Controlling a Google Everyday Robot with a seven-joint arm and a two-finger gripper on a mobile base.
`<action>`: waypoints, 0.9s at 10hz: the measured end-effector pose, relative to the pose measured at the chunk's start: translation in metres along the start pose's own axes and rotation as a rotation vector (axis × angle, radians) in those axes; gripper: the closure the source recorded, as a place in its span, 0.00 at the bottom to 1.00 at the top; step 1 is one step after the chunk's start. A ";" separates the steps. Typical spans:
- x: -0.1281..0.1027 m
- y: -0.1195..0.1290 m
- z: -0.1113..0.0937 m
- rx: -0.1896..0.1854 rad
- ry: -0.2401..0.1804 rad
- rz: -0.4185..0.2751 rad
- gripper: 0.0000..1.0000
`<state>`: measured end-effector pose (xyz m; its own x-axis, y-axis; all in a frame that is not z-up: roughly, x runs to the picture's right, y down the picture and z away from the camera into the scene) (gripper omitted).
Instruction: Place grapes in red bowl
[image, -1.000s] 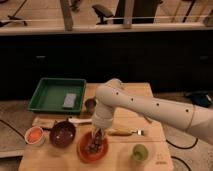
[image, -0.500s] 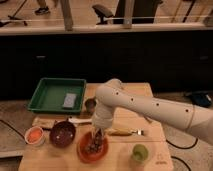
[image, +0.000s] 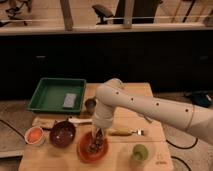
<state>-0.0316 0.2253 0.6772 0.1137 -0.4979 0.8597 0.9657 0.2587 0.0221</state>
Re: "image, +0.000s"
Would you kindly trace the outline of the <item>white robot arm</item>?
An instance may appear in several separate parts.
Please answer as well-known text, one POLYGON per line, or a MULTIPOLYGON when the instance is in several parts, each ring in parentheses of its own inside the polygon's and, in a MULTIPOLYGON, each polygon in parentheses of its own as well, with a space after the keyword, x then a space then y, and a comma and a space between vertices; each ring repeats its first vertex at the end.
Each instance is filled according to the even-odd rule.
POLYGON ((101 129, 112 126, 117 107, 122 107, 165 123, 213 145, 213 110, 161 98, 134 95, 124 89, 120 79, 100 84, 92 123, 101 129))

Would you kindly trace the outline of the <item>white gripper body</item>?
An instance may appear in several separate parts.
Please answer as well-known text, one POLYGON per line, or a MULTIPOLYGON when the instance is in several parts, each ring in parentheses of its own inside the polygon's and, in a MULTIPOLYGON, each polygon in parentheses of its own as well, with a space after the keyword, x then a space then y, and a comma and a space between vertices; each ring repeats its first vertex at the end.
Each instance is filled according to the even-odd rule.
POLYGON ((114 107, 98 103, 92 116, 92 123, 98 128, 108 129, 113 124, 114 112, 114 107))

